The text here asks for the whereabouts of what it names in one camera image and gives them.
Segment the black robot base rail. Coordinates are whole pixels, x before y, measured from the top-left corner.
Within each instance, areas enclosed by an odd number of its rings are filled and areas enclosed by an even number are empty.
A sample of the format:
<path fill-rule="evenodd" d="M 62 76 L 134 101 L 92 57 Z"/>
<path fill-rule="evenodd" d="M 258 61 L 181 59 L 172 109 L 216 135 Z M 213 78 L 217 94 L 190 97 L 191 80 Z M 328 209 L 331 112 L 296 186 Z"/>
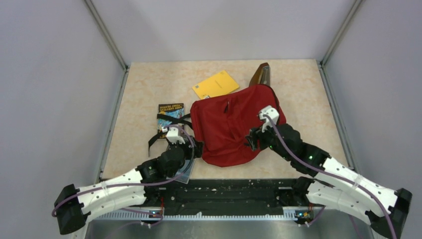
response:
<path fill-rule="evenodd" d="M 311 179 L 191 179 L 145 189 L 143 207 L 162 208 L 166 216 L 264 216 L 282 215 L 287 208 L 325 206 L 333 203 L 308 199 Z"/>

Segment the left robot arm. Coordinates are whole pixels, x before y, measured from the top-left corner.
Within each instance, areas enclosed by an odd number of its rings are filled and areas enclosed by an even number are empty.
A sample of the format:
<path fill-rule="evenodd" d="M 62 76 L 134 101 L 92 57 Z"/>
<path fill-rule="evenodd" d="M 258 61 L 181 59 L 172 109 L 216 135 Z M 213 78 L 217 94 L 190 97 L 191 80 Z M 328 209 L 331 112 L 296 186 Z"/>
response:
<path fill-rule="evenodd" d="M 93 219 L 128 206 L 159 201 L 161 186 L 179 179 L 186 173 L 183 166 L 191 166 L 203 152 L 203 142 L 192 138 L 187 143 L 169 143 L 157 158 L 143 162 L 115 178 L 90 186 L 65 186 L 54 202 L 52 217 L 57 219 L 59 233 L 67 235 L 83 228 Z"/>

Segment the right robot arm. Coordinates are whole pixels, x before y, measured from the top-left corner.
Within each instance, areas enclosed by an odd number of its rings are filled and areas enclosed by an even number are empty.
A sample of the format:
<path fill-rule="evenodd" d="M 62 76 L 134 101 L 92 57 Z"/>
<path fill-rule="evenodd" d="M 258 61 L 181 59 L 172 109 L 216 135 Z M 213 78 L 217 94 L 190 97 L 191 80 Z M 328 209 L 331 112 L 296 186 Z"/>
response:
<path fill-rule="evenodd" d="M 328 206 L 360 219 L 385 238 L 401 237 L 413 196 L 410 191 L 370 181 L 321 148 L 303 142 L 289 124 L 253 128 L 245 138 L 252 150 L 269 148 L 310 176 L 297 180 L 292 191 L 296 204 Z"/>

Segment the red student backpack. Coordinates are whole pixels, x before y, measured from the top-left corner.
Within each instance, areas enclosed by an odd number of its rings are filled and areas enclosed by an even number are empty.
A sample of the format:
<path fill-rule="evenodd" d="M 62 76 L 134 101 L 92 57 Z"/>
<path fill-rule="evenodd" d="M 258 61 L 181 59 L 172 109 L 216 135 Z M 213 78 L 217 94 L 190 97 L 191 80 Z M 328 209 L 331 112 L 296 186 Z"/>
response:
<path fill-rule="evenodd" d="M 239 92 L 195 101 L 190 113 L 189 127 L 196 142 L 201 142 L 201 158 L 208 164 L 229 167 L 253 160 L 253 151 L 246 136 L 252 128 L 262 125 L 259 112 L 272 106 L 280 114 L 276 124 L 286 122 L 274 90 L 267 85 L 255 85 Z"/>

